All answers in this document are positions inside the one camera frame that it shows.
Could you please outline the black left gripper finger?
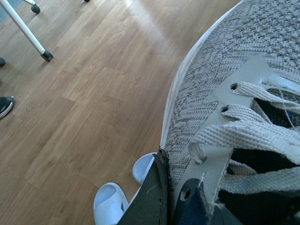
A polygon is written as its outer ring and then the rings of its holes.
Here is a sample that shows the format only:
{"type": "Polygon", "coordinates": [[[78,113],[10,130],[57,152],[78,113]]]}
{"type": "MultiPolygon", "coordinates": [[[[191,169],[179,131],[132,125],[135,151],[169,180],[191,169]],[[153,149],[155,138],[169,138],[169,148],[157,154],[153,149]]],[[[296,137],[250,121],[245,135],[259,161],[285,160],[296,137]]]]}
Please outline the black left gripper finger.
{"type": "Polygon", "coordinates": [[[136,197],[118,222],[119,225],[166,225],[168,206],[168,157],[163,149],[154,161],[136,197]]]}

